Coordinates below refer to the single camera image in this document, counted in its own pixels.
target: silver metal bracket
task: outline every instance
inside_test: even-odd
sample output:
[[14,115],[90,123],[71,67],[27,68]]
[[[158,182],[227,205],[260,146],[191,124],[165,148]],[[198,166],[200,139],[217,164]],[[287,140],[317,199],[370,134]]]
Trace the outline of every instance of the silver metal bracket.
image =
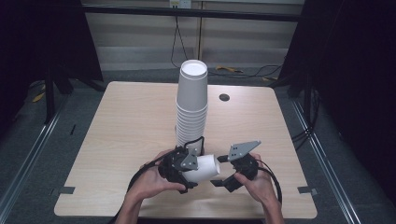
[[261,143],[262,141],[258,140],[253,142],[232,144],[230,147],[230,153],[228,154],[228,161],[241,159]]
[[180,166],[182,168],[190,170],[198,170],[198,159],[197,159],[198,149],[189,150],[189,155],[184,158]]

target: human hand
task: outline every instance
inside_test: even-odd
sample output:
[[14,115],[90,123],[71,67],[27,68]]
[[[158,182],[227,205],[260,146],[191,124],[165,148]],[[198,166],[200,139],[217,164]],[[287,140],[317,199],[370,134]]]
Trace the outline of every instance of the human hand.
[[[262,159],[259,154],[250,153],[250,155],[257,161],[259,166],[263,167],[260,160]],[[277,201],[275,191],[272,185],[271,176],[264,171],[260,171],[253,180],[247,179],[244,175],[235,173],[233,175],[236,180],[245,186],[251,197],[263,205]]]
[[[160,152],[154,160],[171,150],[172,149]],[[161,177],[158,172],[158,167],[154,166],[147,169],[145,173],[139,176],[128,191],[126,197],[131,198],[131,200],[143,201],[144,199],[154,197],[165,190],[184,190],[185,188],[186,187],[182,184],[172,183]]]

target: white cup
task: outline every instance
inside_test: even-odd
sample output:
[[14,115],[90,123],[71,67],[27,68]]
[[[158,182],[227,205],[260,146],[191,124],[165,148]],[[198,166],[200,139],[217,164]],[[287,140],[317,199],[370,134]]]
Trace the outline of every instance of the white cup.
[[207,66],[198,60],[188,60],[180,67],[177,105],[187,112],[197,112],[207,106]]
[[187,181],[199,183],[203,180],[210,179],[211,177],[220,173],[219,162],[215,155],[204,155],[197,157],[198,170],[192,170],[182,173]]

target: gray carpet floor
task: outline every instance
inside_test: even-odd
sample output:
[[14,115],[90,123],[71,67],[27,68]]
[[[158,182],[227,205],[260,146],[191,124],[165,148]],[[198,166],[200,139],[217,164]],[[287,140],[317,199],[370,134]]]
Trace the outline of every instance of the gray carpet floor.
[[[258,71],[257,68],[244,70],[247,74]],[[272,70],[273,68],[265,68],[262,72],[269,73]],[[106,86],[114,80],[176,83],[177,77],[177,69],[113,71],[104,72],[105,82],[99,84]],[[64,96],[56,92],[57,105],[65,100],[64,110],[61,111],[53,132],[38,155],[34,168],[22,186],[5,223],[107,223],[110,220],[110,217],[57,217],[53,213],[58,197],[51,194],[52,190],[64,185],[103,96],[102,92],[92,90],[77,80],[72,80],[72,83],[75,89],[71,95]],[[262,80],[261,77],[236,79],[210,76],[209,84],[266,86],[269,82]],[[45,99],[38,103],[31,102],[39,89],[40,87],[37,86],[29,90],[25,105],[16,121],[0,139],[1,195],[7,191],[43,129],[46,116]],[[290,136],[294,136],[303,128],[298,121],[292,100],[287,95],[287,89],[287,86],[276,88],[276,97]],[[340,139],[325,105],[319,109],[315,133],[354,205],[361,223],[396,223],[395,207],[376,181],[356,160],[348,145]],[[318,216],[314,219],[287,219],[286,223],[348,223],[308,141],[297,153],[309,187],[318,193],[313,196]],[[201,223],[202,220],[140,219],[139,222]],[[206,220],[205,222],[261,223],[259,220]]]

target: person's right hand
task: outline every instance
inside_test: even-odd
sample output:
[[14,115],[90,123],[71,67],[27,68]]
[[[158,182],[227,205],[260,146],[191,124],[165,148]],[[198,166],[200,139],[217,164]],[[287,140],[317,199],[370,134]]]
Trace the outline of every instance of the person's right hand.
[[[250,153],[250,155],[258,161],[260,167],[263,167],[260,162],[262,158],[259,154]],[[264,171],[259,170],[253,180],[248,180],[244,175],[239,173],[235,173],[233,176],[239,183],[245,186],[251,197],[257,202],[267,204],[274,200],[277,201],[271,176]]]

